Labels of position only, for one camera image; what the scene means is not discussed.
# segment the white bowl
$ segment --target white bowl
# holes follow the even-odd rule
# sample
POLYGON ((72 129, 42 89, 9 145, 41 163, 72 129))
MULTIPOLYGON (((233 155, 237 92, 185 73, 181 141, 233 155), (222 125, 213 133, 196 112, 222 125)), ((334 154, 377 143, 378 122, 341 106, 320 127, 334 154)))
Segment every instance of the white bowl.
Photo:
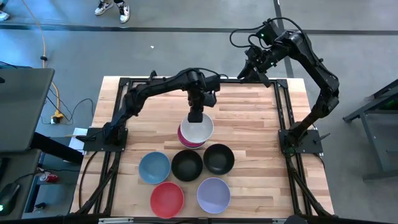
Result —
POLYGON ((188 116, 181 121, 181 134, 189 142, 202 143, 207 141, 214 131, 214 124, 211 118, 203 113, 201 123, 189 123, 188 116))

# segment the butcher block tabletop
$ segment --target butcher block tabletop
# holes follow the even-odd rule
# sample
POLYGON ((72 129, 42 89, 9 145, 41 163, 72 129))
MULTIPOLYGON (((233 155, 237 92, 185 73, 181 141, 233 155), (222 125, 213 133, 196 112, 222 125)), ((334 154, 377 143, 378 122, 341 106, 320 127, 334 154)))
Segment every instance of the butcher block tabletop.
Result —
MULTIPOLYGON (((100 128, 111 121, 119 79, 104 77, 92 127, 100 128)), ((310 112, 304 81, 292 78, 287 82, 294 118, 300 121, 310 112)), ((285 108, 284 95, 282 90, 280 92, 285 108)), ((222 83, 216 95, 218 102, 215 107, 205 107, 204 110, 213 119, 214 133, 196 151, 203 157, 205 149, 216 143, 233 150, 233 169, 226 175, 217 176, 228 184, 231 203, 223 213, 206 213, 197 203, 197 189, 203 180, 216 176, 204 168, 196 180, 182 182, 171 172, 167 180, 178 184, 185 196, 184 206, 177 217, 283 218, 293 215, 286 162, 279 149, 277 133, 280 126, 274 88, 266 88, 262 84, 222 83)), ((155 217, 149 201, 156 185, 146 184, 140 179, 138 165, 149 152, 163 152, 171 161, 176 153, 185 149, 177 139, 177 128, 188 112, 187 92, 178 90, 148 98, 139 116, 127 121, 127 146, 119 166, 111 216, 155 217)), ((91 154, 89 152, 83 160, 78 183, 91 154)), ((103 158, 104 152, 97 153, 88 166, 82 186, 82 204, 98 186, 103 158)), ((333 213, 321 161, 311 154, 303 154, 302 158, 308 188, 325 210, 333 213)), ((78 210, 78 188, 79 185, 71 212, 78 210)), ((300 208, 304 212, 299 189, 297 185, 300 208)), ((107 194, 108 188, 104 191, 101 211, 107 194)))

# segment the person's feet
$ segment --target person's feet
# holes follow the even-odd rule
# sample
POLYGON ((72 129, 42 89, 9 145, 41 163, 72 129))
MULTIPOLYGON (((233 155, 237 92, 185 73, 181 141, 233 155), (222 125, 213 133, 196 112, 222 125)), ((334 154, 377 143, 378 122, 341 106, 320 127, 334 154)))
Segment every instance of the person's feet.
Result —
POLYGON ((104 14, 105 11, 107 11, 108 9, 112 8, 113 6, 113 2, 110 1, 109 3, 103 2, 103 1, 99 1, 99 5, 98 7, 95 9, 95 14, 97 16, 104 14))
POLYGON ((130 19, 130 7, 127 3, 119 6, 120 22, 125 23, 130 19))
POLYGON ((6 19, 8 19, 8 17, 10 17, 9 14, 7 14, 3 11, 0 11, 0 21, 5 21, 6 19))

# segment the red can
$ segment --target red can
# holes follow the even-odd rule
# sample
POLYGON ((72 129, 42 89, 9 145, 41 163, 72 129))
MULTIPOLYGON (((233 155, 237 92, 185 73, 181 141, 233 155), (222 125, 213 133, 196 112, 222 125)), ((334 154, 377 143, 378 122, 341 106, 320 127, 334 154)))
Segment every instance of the red can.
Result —
POLYGON ((40 181, 47 183, 56 183, 58 181, 58 176, 50 172, 45 172, 40 176, 40 181))

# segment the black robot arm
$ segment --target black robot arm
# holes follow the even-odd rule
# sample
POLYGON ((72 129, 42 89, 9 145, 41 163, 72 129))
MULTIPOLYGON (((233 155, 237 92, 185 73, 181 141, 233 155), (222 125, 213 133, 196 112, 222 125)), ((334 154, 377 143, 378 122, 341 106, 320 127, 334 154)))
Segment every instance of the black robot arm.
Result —
POLYGON ((262 50, 255 45, 251 46, 245 52, 248 59, 238 78, 243 78, 242 82, 259 80, 269 87, 270 83, 266 76, 267 70, 275 67, 277 62, 289 56, 303 66, 320 88, 319 97, 310 114, 303 121, 292 125, 285 138, 287 144, 294 147, 300 144, 307 129, 317 119, 328 116, 337 106, 339 102, 339 81, 336 75, 332 74, 322 64, 323 60, 315 55, 306 34, 292 30, 285 30, 280 33, 274 21, 270 19, 263 24, 264 27, 256 33, 256 36, 271 47, 262 50))
POLYGON ((121 127, 130 117, 138 116, 148 97, 174 90, 187 91, 190 106, 188 121, 191 123, 202 122, 203 107, 213 107, 217 102, 215 92, 220 90, 219 75, 205 77, 200 69, 188 68, 170 78, 155 76, 153 71, 147 83, 132 88, 124 95, 120 110, 111 122, 103 126, 105 144, 117 144, 121 127))

